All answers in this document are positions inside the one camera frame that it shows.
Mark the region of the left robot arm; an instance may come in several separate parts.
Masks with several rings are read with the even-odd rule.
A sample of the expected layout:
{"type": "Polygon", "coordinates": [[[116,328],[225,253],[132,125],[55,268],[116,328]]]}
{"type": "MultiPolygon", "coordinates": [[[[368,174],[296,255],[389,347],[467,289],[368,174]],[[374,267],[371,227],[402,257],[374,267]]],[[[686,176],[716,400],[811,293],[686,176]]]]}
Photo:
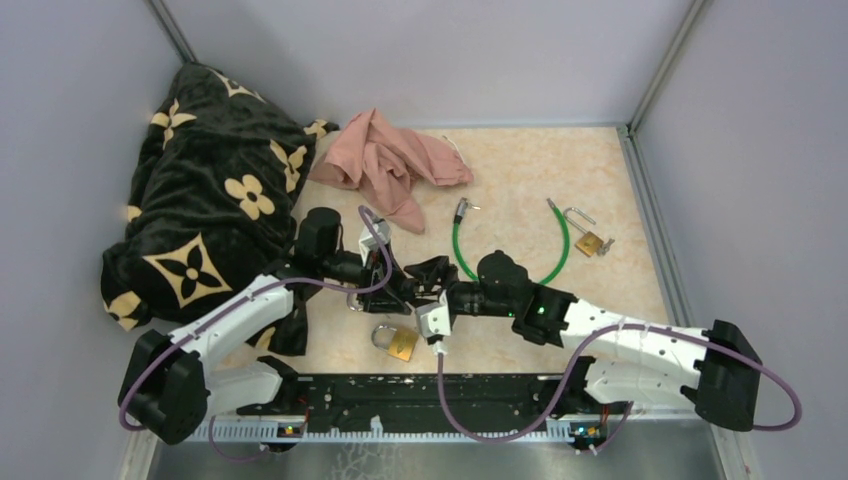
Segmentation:
{"type": "Polygon", "coordinates": [[[120,425],[175,445],[222,413],[251,405],[277,414],[292,411],[300,388],[286,378],[285,363],[265,356],[244,367],[218,366],[261,331],[304,313],[306,302],[322,289],[362,296],[386,291],[397,271],[392,229],[366,206],[358,213],[364,226],[358,251],[341,248],[337,211],[314,208],[290,252],[233,297],[169,333],[144,333],[119,390],[120,425]]]}

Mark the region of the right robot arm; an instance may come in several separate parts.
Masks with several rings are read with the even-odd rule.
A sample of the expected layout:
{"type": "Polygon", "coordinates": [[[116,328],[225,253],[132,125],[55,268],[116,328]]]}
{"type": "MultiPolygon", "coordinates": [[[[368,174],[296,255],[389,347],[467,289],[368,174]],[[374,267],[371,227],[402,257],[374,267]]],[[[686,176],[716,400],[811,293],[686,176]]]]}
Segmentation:
{"type": "Polygon", "coordinates": [[[737,325],[715,320],[708,329],[681,328],[617,314],[533,282],[500,250],[478,267],[474,281],[460,280],[446,256],[405,267],[409,286],[434,299],[416,312],[424,322],[435,320],[429,337],[447,337],[459,316],[509,318],[524,340],[577,354],[582,373],[563,385],[564,401],[576,412],[618,402],[690,407],[713,425],[754,429],[762,361],[737,325]]]}

